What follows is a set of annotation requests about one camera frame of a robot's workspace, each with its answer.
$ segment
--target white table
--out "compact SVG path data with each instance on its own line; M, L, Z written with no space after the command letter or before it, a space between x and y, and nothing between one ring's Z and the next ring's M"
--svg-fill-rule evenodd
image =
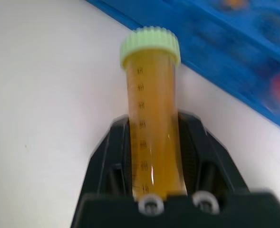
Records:
M0 228L70 226L91 152L127 113L128 32L82 0L0 1ZM279 127L184 66L177 99L280 199Z

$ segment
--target blue tray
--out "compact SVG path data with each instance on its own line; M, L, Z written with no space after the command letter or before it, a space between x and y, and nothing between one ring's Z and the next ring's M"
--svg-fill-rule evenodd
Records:
M87 0L130 29L160 26L182 62L280 126L272 81L280 74L280 0Z

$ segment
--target green screw cap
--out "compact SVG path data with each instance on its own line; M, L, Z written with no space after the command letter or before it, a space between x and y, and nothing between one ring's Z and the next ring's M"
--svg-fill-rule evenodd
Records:
M121 67L125 68L126 59L133 53L151 49L164 50L173 57L176 65L181 63L178 39L171 31L160 27L144 27L138 28L121 44Z

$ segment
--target amber liquid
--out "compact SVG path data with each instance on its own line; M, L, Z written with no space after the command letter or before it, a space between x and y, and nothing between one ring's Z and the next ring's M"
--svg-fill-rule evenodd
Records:
M139 51L126 61L133 195L186 194L182 175L174 63L160 50Z

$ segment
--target white surface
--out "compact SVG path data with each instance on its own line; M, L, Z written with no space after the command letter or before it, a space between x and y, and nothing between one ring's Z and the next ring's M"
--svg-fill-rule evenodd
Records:
M0 228L70 226L90 153L127 113L127 34L85 1L0 0ZM177 97L280 199L280 128L184 66Z

